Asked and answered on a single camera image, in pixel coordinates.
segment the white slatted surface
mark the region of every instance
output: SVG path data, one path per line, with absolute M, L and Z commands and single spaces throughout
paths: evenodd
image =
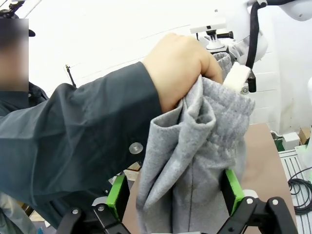
M 284 171 L 286 174 L 287 180 L 290 179 L 291 176 L 300 172 L 301 165 L 299 163 L 296 150 L 288 150 L 279 152 L 279 156 L 281 158 Z M 298 174 L 296 178 L 306 179 L 303 174 Z M 296 193 L 299 191 L 298 187 L 295 187 L 292 193 Z M 295 206 L 301 205 L 307 200 L 308 193 L 305 189 L 302 189 L 298 195 L 292 196 L 292 202 Z M 297 215 L 296 216 L 297 227 L 299 234 L 312 234 L 312 213 L 306 215 Z

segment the dark gray shirt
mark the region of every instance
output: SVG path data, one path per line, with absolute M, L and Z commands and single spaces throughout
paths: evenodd
M 141 62 L 48 99 L 0 92 L 0 191 L 29 204 L 53 227 L 73 206 L 90 209 L 107 180 L 145 155 L 150 121 L 161 114 Z M 131 154 L 139 142 L 143 151 Z

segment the gray button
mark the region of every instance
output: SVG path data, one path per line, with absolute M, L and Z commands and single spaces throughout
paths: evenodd
M 129 147 L 129 151 L 133 155 L 137 155 L 143 151 L 143 145 L 138 142 L 132 143 Z

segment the white power adapter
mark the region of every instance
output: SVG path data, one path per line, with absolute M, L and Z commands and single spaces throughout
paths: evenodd
M 283 147 L 285 150 L 293 150 L 299 146 L 300 138 L 297 133 L 288 133 L 283 135 Z

